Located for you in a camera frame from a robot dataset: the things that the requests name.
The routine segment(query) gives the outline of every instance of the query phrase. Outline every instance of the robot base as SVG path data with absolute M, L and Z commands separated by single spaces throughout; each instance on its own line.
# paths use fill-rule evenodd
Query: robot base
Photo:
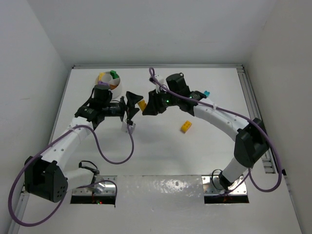
M 237 189 L 228 195 L 222 196 L 224 190 L 219 190 L 214 187 L 211 175 L 203 175 L 201 178 L 204 189 L 205 204 L 249 203 L 245 183 L 242 183 Z M 236 182 L 233 183 L 233 185 L 229 187 L 229 190 L 234 189 L 243 179 L 244 177 L 241 176 Z
M 98 175 L 96 182 L 100 180 L 111 180 L 117 184 L 117 176 Z M 92 188 L 73 189 L 71 204 L 111 204 L 115 205 L 116 187 L 110 182 L 105 182 L 105 188 L 101 193 L 93 192 Z

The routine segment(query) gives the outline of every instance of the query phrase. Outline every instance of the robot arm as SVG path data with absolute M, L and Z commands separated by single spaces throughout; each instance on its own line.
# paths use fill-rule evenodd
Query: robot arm
M 167 77 L 166 81 L 170 91 L 215 106 L 203 93 L 190 91 L 182 73 L 173 74 Z M 169 106 L 178 106 L 180 110 L 206 120 L 225 132 L 235 142 L 233 159 L 219 174 L 218 179 L 214 181 L 218 188 L 222 187 L 227 190 L 243 172 L 253 167 L 269 149 L 260 132 L 246 120 L 193 101 L 178 98 L 162 90 L 149 92 L 149 101 L 142 114 L 155 116 L 163 113 Z M 253 121 L 264 129 L 264 124 L 261 120 L 255 118 Z
M 68 190 L 91 184 L 99 171 L 80 164 L 78 169 L 66 172 L 65 165 L 75 149 L 91 133 L 89 129 L 95 130 L 105 117 L 119 117 L 126 124 L 133 125 L 131 119 L 139 111 L 135 108 L 135 104 L 143 97 L 130 92 L 126 93 L 126 97 L 127 104 L 124 97 L 117 102 L 111 101 L 112 92 L 109 87 L 96 85 L 90 98 L 75 113 L 75 117 L 64 132 L 67 135 L 36 158 L 26 169 L 26 191 L 58 202 Z

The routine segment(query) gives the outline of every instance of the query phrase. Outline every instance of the white table surface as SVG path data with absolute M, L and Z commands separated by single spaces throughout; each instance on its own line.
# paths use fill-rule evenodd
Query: white table surface
M 89 97 L 99 72 L 110 69 L 74 69 L 71 71 L 53 139 L 70 123 L 78 107 Z M 143 95 L 154 86 L 146 68 L 115 69 L 122 79 L 123 94 Z M 191 90 L 210 91 L 218 105 L 248 115 L 237 71 L 234 68 L 157 68 L 166 78 L 183 72 Z M 200 175 L 224 167 L 233 157 L 234 142 L 209 123 L 178 108 L 168 108 L 156 117 L 134 118 L 135 153 L 123 165 L 111 165 L 99 155 L 94 139 L 88 136 L 70 158 L 68 169 L 85 159 L 98 165 L 102 175 L 117 176 L 116 208 L 112 205 L 69 204 L 67 195 L 60 210 L 46 223 L 19 230 L 27 233 L 300 233 L 285 185 L 269 194 L 247 183 L 249 204 L 205 205 Z M 186 134 L 179 131 L 189 120 Z M 120 119 L 108 117 L 96 129 L 100 145 L 111 160 L 128 156 L 129 136 L 121 132 Z M 277 175 L 264 173 L 262 162 L 253 174 L 264 188 L 272 186 Z M 179 182 L 180 186 L 171 186 Z M 35 222 L 55 206 L 30 195 L 23 221 Z

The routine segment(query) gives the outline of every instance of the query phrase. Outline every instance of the yellow block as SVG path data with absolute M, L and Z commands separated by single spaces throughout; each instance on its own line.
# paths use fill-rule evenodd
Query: yellow block
M 144 111 L 144 109 L 147 105 L 144 100 L 139 101 L 137 104 L 138 104 L 139 108 L 141 109 L 141 111 Z
M 191 127 L 191 125 L 192 125 L 191 122 L 186 121 L 186 122 L 182 125 L 181 131 L 182 131 L 183 133 L 186 133 L 187 130 L 189 130 L 189 128 Z
M 98 76 L 98 80 L 102 81 L 102 77 L 105 75 L 105 72 L 100 72 Z

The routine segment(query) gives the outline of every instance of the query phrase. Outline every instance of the teal object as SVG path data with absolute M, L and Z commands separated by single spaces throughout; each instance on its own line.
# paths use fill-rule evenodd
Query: teal object
M 209 97 L 209 95 L 210 95 L 210 92 L 208 92 L 208 91 L 205 91 L 205 92 L 204 92 L 204 95 L 206 95 L 206 97 Z

